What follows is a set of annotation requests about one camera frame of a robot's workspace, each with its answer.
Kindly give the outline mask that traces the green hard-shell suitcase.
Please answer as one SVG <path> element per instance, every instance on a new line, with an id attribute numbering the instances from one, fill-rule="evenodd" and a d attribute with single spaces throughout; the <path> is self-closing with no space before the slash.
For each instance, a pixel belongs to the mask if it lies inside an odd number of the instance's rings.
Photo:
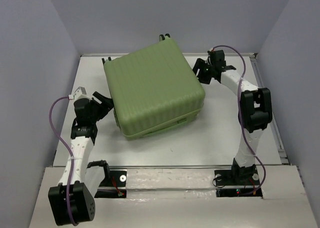
<path id="1" fill-rule="evenodd" d="M 205 90 L 176 41 L 159 41 L 103 64 L 117 126 L 127 140 L 151 136 L 196 119 Z"/>

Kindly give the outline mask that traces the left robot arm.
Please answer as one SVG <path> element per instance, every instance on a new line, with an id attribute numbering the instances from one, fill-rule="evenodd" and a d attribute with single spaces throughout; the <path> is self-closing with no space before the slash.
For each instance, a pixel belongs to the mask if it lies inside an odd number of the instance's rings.
<path id="1" fill-rule="evenodd" d="M 48 199 L 56 225 L 77 226 L 94 219 L 94 196 L 99 185 L 106 185 L 111 179 L 108 163 L 90 161 L 89 157 L 98 134 L 97 122 L 112 110 L 114 103 L 98 92 L 90 98 L 84 87 L 78 87 L 66 99 L 73 102 L 75 112 L 70 142 L 57 137 L 66 147 L 68 158 L 57 185 L 48 190 Z"/>

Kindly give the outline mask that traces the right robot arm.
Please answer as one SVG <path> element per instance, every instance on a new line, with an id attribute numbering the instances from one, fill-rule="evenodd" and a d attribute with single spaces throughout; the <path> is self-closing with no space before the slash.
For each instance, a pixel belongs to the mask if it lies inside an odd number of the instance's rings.
<path id="1" fill-rule="evenodd" d="M 260 185 L 261 182 L 254 180 L 254 176 L 258 175 L 256 164 L 263 164 L 257 156 L 260 138 L 273 119 L 270 90 L 252 84 L 245 79 L 245 73 L 239 73 L 234 66 L 227 65 L 222 50 L 209 50 L 207 59 L 198 58 L 192 70 L 202 84 L 208 85 L 215 79 L 237 98 L 241 128 L 239 148 L 231 168 L 215 172 L 214 186 Z"/>

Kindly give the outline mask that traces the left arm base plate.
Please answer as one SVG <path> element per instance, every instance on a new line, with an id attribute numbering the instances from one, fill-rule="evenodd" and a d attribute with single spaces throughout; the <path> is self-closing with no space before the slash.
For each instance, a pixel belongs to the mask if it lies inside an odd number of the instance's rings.
<path id="1" fill-rule="evenodd" d="M 105 178 L 99 185 L 95 198 L 126 198 L 127 170 L 113 169 L 110 178 Z"/>

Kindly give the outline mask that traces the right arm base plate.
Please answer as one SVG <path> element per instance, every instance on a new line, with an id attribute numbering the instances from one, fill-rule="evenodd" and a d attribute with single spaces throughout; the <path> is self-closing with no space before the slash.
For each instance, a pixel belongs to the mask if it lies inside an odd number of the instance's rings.
<path id="1" fill-rule="evenodd" d="M 231 177 L 231 170 L 220 169 L 214 171 L 212 185 L 216 188 L 215 194 L 218 198 L 222 197 L 263 197 L 262 189 L 258 188 L 260 179 L 258 172 L 244 180 L 235 181 Z"/>

